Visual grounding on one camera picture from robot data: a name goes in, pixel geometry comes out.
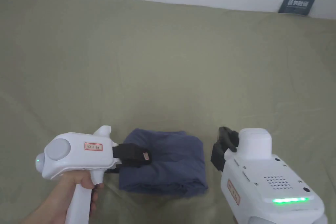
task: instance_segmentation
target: human hand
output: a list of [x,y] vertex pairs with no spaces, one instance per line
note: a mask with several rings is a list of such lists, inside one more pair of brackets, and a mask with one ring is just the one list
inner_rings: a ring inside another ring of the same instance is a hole
[[46,199],[46,204],[50,205],[53,212],[52,224],[64,224],[67,210],[72,200],[76,184],[81,184],[86,189],[93,189],[91,195],[90,214],[96,210],[98,199],[97,190],[103,188],[103,184],[94,186],[89,171],[71,171],[61,176],[59,183]]

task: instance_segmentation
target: folded blue cloth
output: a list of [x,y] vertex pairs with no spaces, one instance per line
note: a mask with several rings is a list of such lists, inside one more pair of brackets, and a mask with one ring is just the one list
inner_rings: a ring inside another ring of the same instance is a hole
[[123,167],[119,189],[134,193],[192,197],[208,189],[203,143],[184,131],[156,132],[135,129],[124,143],[135,143],[152,153],[152,163]]

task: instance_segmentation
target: red label sticker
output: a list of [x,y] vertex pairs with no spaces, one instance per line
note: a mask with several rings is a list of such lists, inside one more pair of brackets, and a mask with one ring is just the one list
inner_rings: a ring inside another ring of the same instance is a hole
[[143,157],[145,158],[145,160],[149,160],[149,156],[147,152],[143,153]]
[[235,187],[233,186],[232,182],[230,180],[227,181],[227,187],[232,195],[232,197],[235,199],[237,205],[239,206],[240,203],[240,196],[237,193]]
[[103,145],[101,143],[85,143],[84,149],[87,151],[99,151],[103,150]]

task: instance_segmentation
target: speaker grille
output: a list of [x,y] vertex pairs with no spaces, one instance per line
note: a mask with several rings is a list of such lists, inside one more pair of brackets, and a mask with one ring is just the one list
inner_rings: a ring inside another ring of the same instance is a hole
[[274,190],[293,189],[290,183],[283,176],[266,176],[264,179]]

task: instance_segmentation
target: circular cap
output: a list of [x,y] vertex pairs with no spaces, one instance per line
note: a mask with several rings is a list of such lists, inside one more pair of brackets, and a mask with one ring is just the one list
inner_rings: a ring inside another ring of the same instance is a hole
[[70,152],[70,143],[62,138],[54,139],[46,146],[46,155],[54,160],[60,160],[66,157]]
[[35,159],[35,166],[38,172],[42,173],[44,167],[44,153],[37,155]]

